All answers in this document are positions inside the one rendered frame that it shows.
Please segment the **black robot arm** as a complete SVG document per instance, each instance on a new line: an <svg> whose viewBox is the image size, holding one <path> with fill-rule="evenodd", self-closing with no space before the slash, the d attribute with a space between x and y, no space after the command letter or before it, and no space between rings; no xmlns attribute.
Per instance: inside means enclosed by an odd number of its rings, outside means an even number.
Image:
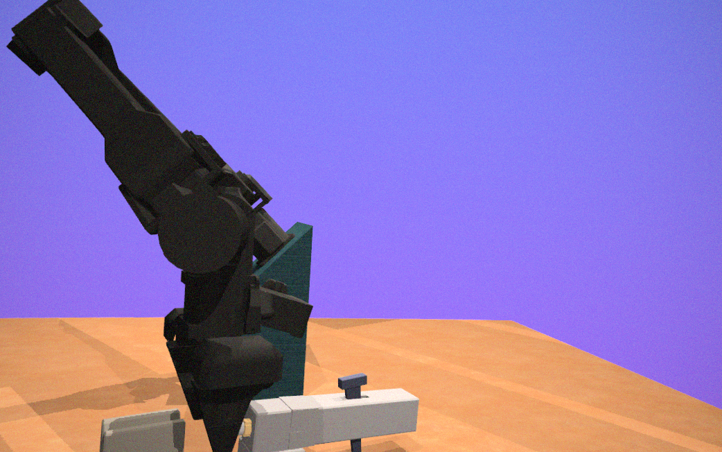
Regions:
<svg viewBox="0 0 722 452"><path fill-rule="evenodd" d="M202 135L181 133L118 68L101 27L80 0L48 0L11 28L7 47L38 76L50 73L104 136L119 191L171 264L202 274L254 255L264 266L295 237L264 210L271 195ZM303 338L313 305L281 281L255 280L245 332L262 325Z"/></svg>

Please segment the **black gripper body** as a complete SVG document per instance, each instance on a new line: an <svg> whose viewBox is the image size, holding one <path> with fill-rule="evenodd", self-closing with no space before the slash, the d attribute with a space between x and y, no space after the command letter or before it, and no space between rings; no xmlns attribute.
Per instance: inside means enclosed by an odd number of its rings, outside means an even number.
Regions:
<svg viewBox="0 0 722 452"><path fill-rule="evenodd" d="M163 336L192 351L193 379L215 390L274 383L282 379L283 355L261 336L245 332L248 286L255 284L251 263L226 264L202 274L182 271L184 307L163 321ZM175 338L176 335L176 338Z"/></svg>

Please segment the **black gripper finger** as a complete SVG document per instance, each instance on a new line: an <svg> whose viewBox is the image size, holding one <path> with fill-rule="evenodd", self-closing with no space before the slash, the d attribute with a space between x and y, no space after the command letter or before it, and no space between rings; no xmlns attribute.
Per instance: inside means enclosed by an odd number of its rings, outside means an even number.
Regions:
<svg viewBox="0 0 722 452"><path fill-rule="evenodd" d="M172 340L167 341L166 346L179 381L181 381L181 386L191 411L191 415L194 420L201 420L202 416L193 392L193 385L191 383L191 379L193 379L191 366L192 351L198 347L198 345L179 346L175 340Z"/></svg>
<svg viewBox="0 0 722 452"><path fill-rule="evenodd" d="M213 452L232 452L249 403L274 383L206 390L191 379L193 392Z"/></svg>

